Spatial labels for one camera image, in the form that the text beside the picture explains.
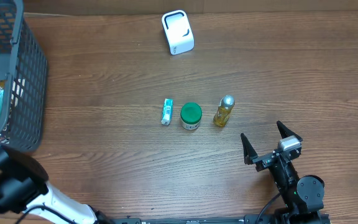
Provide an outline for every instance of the gray plastic basket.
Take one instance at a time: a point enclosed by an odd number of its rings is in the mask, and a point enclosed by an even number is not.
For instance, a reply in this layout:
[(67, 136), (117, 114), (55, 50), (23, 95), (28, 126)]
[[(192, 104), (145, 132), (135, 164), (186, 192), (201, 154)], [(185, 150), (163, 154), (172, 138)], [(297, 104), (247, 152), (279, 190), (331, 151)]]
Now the gray plastic basket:
[(23, 13), (22, 0), (0, 0), (0, 142), (32, 152), (42, 137), (48, 62)]

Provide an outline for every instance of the green lid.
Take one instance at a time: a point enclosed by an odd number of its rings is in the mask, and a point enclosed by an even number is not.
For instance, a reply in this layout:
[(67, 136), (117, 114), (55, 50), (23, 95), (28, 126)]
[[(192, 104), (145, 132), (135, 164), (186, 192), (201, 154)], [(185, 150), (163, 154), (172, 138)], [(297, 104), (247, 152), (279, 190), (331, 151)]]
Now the green lid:
[(180, 111), (180, 118), (186, 124), (196, 124), (201, 120), (203, 112), (201, 107), (196, 103), (187, 103), (183, 105)]

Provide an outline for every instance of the wooden table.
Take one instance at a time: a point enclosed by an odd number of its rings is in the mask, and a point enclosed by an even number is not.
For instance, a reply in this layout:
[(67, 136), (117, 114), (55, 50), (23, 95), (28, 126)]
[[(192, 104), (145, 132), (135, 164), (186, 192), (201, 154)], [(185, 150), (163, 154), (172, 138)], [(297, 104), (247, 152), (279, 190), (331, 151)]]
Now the wooden table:
[[(258, 213), (277, 190), (244, 165), (240, 133), (263, 155), (281, 120), (304, 138), (299, 175), (326, 183), (323, 212), (358, 223), (358, 11), (190, 15), (195, 48), (177, 56), (160, 18), (28, 18), (50, 63), (34, 157), (51, 183), (111, 217)], [(212, 118), (226, 94), (236, 106), (221, 129)], [(179, 124), (189, 101), (203, 109), (196, 131)], [(48, 223), (36, 219), (24, 223)]]

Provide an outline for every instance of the wooden plank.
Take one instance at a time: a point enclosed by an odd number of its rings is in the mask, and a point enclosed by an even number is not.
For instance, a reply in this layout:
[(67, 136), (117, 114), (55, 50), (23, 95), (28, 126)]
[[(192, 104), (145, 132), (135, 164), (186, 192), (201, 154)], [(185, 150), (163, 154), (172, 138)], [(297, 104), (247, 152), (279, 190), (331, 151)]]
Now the wooden plank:
[(358, 10), (358, 0), (24, 0), (27, 12), (66, 15)]
[[(280, 119), (305, 139), (299, 175), (326, 183), (323, 212), (358, 223), (358, 12), (190, 15), (195, 48), (176, 56), (159, 15), (27, 22), (50, 62), (34, 157), (68, 196), (110, 217), (257, 213), (277, 190), (244, 165), (239, 134), (268, 153)], [(225, 94), (236, 106), (219, 129), (211, 120)], [(175, 100), (168, 127), (164, 98)], [(188, 101), (203, 109), (193, 132), (178, 121)]]

